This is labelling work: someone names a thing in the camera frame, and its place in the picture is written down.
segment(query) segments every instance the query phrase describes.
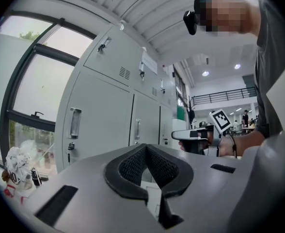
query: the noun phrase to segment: tree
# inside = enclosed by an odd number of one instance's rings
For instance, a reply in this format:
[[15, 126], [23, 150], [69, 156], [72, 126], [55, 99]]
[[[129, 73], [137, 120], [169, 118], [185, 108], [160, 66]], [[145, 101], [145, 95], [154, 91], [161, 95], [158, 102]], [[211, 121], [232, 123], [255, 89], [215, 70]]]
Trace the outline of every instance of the tree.
[[33, 33], [34, 31], [28, 31], [28, 33], [24, 35], [20, 33], [20, 38], [34, 41], [40, 35], [40, 33], [39, 32], [37, 32], [36, 34]]

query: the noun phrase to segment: locker handle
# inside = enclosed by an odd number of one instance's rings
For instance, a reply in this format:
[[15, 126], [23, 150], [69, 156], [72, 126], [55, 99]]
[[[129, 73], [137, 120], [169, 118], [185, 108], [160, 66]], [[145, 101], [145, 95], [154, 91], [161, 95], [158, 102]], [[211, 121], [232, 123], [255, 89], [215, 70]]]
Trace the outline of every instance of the locker handle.
[[72, 118], [71, 118], [71, 122], [69, 126], [68, 138], [77, 139], [78, 133], [79, 133], [81, 110], [77, 108], [70, 108], [70, 111], [72, 111], [73, 114], [72, 114]]
[[140, 138], [139, 136], [139, 128], [140, 128], [140, 124], [141, 124], [141, 120], [140, 119], [136, 119], [136, 131], [135, 131], [135, 140], [138, 140]]

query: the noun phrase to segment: hand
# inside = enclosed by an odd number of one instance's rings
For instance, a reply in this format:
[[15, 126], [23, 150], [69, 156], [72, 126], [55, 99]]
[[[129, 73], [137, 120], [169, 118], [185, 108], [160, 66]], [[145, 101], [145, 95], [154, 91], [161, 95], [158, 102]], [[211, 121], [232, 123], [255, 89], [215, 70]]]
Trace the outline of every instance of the hand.
[[[182, 142], [179, 142], [181, 146], [180, 149], [185, 151], [185, 148], [182, 145]], [[233, 142], [230, 137], [222, 137], [219, 144], [219, 156], [234, 155], [233, 153]]]

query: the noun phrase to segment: black slot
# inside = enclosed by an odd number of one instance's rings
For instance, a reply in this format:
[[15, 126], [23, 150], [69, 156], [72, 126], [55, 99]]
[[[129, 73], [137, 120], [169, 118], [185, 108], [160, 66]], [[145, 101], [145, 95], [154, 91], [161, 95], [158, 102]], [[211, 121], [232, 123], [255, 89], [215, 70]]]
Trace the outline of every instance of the black slot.
[[226, 173], [234, 173], [234, 171], [235, 171], [235, 167], [224, 166], [224, 165], [220, 165], [220, 164], [213, 164], [211, 166], [211, 168], [219, 170], [219, 171], [223, 171]]
[[53, 227], [66, 206], [69, 204], [78, 188], [64, 185], [50, 200], [35, 214], [41, 221]]

